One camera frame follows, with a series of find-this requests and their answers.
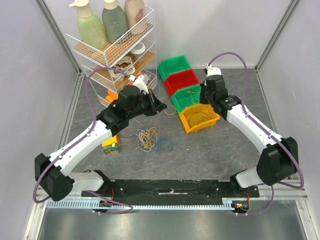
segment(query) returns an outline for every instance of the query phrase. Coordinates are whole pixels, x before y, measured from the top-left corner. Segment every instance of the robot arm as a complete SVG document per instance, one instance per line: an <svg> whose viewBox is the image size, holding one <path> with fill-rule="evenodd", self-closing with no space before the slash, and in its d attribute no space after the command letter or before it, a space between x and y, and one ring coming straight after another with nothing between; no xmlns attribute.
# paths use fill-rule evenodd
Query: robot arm
<svg viewBox="0 0 320 240"><path fill-rule="evenodd" d="M279 140L296 160L298 160L297 142L292 137L283 138L273 132L258 120L245 105L242 106L241 100L237 96L229 95L219 68L207 66L205 72L207 77L204 83L200 84L200 103L210 104L217 114L246 135L260 153L256 167L238 172L230 177L233 186L237 190L258 184L272 186L295 174L297 169L291 159L271 136ZM264 130L251 119L254 119Z"/></svg>
<svg viewBox="0 0 320 240"><path fill-rule="evenodd" d="M74 167L98 145L115 136L129 125L129 120L139 116L154 116L167 106L161 103L139 77L133 85L127 85L118 94L118 99L104 109L88 129L69 142L66 146L51 153L48 157L43 153L34 160L35 179L49 164L58 161L47 171L40 186L54 200L60 201L71 191L98 190L106 176L100 171L72 173Z"/></svg>

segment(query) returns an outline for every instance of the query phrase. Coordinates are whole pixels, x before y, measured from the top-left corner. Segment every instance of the white wall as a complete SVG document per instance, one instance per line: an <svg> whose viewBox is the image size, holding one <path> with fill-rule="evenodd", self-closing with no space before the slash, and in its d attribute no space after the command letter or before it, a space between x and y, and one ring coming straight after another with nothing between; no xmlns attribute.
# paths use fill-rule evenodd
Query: white wall
<svg viewBox="0 0 320 240"><path fill-rule="evenodd" d="M300 1L260 71L263 89L283 136L298 142L305 189L318 225L320 170L320 2Z"/></svg>
<svg viewBox="0 0 320 240"><path fill-rule="evenodd" d="M59 142L76 73L35 1L6 1L3 9L0 239L21 240L33 206L34 159Z"/></svg>
<svg viewBox="0 0 320 240"><path fill-rule="evenodd" d="M73 0L45 0L61 31L79 38ZM194 68L203 68L216 55L233 51L255 66L290 0L145 0L155 9L157 60L186 55ZM90 0L101 17L103 0ZM218 66L242 67L235 57Z"/></svg>

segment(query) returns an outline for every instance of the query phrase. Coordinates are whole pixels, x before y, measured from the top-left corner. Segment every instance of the yellow plastic bin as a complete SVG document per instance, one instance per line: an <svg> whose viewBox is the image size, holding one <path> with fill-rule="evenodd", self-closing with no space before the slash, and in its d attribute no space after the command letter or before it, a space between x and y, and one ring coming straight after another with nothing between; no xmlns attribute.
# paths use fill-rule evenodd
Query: yellow plastic bin
<svg viewBox="0 0 320 240"><path fill-rule="evenodd" d="M185 132L198 132L200 129L213 127L220 116L214 112L209 104L196 104L186 107L179 117L184 126Z"/></svg>

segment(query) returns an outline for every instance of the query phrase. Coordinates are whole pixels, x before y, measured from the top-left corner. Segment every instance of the jar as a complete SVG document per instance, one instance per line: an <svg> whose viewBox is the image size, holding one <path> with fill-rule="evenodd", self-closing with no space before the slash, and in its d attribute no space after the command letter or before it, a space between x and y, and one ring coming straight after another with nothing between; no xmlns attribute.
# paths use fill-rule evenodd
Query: jar
<svg viewBox="0 0 320 240"><path fill-rule="evenodd" d="M146 46L142 43L139 42L137 45L134 46L134 48L132 48L131 53L134 56L135 61L137 61L137 59L139 59L146 51ZM142 62L144 60L144 57L142 56L138 62Z"/></svg>

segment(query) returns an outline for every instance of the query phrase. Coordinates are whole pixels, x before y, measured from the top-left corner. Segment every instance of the gray mat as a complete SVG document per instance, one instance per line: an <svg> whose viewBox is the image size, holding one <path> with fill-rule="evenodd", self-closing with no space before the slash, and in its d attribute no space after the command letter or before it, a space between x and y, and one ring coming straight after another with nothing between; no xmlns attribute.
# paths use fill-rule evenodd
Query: gray mat
<svg viewBox="0 0 320 240"><path fill-rule="evenodd" d="M200 81L205 79L202 69L195 70ZM245 73L243 69L222 69L229 94L241 98ZM250 84L246 96L249 110L271 128L270 118L253 69L249 71ZM172 110L171 99L158 75L154 89L156 97ZM98 114L104 107L95 92L89 87L89 95ZM69 141L79 135L92 122L84 85L80 93L71 126ZM129 137L138 129L157 127L159 138L170 139L173 150L164 145L164 150L142 152L136 149L135 138L120 137L121 152L108 156L101 146L92 151L74 169L101 170L112 179L223 179L258 163L259 154L255 146L233 125L220 119L214 127L186 134L179 116L164 112L153 116L144 115L132 119L120 136Z"/></svg>

